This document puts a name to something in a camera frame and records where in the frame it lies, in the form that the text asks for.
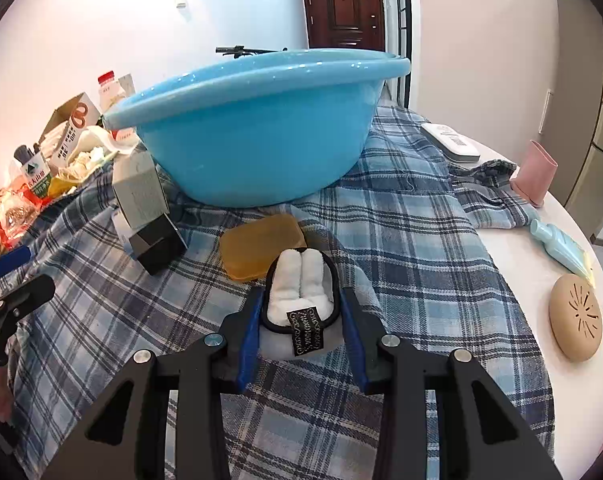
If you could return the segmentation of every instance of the red bottle cap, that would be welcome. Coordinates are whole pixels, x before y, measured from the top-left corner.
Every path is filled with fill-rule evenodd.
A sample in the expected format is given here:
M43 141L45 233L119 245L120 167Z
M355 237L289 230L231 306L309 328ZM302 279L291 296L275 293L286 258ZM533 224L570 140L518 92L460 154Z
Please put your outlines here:
M99 76L98 83L103 85L111 79L115 79L115 72L113 72L112 70L110 72L106 72L104 75Z

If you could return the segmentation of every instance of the pink cup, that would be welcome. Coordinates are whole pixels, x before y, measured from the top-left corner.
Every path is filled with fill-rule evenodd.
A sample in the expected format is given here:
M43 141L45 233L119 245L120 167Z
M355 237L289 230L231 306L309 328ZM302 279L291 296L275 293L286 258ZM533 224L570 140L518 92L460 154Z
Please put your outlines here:
M556 171L557 163L539 142L531 140L519 173L510 181L510 187L535 207L541 207Z

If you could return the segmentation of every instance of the screw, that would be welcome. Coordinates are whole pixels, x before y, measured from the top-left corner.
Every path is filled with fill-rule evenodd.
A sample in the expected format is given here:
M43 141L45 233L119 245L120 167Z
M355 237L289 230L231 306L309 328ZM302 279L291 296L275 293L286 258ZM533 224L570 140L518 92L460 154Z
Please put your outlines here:
M381 337L381 344L384 346L399 346L399 343L401 343L401 340L394 334L386 334Z
M137 350L135 352L135 355L133 356L133 360L136 363L139 363L139 364L141 364L141 363L147 363L148 361L150 361L150 357L151 357L150 351L148 351L148 350Z
M204 344L206 346L219 346L224 342L224 336L222 334L212 333L204 337Z
M466 348L457 348L453 355L460 363L467 363L472 359L472 354Z

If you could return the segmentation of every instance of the remote control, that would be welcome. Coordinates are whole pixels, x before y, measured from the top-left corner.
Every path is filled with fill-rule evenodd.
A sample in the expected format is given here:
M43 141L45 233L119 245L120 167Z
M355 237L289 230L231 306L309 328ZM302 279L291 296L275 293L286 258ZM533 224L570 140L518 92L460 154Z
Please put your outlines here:
M450 126L424 123L421 127L447 158L455 162L477 162L479 160L479 152L475 146Z

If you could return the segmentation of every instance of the brown wooden door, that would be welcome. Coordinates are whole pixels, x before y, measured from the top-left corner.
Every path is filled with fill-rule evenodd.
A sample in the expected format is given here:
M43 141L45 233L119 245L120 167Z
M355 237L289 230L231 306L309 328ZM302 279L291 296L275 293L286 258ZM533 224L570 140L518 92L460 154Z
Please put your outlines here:
M386 50L381 0L304 0L309 46Z

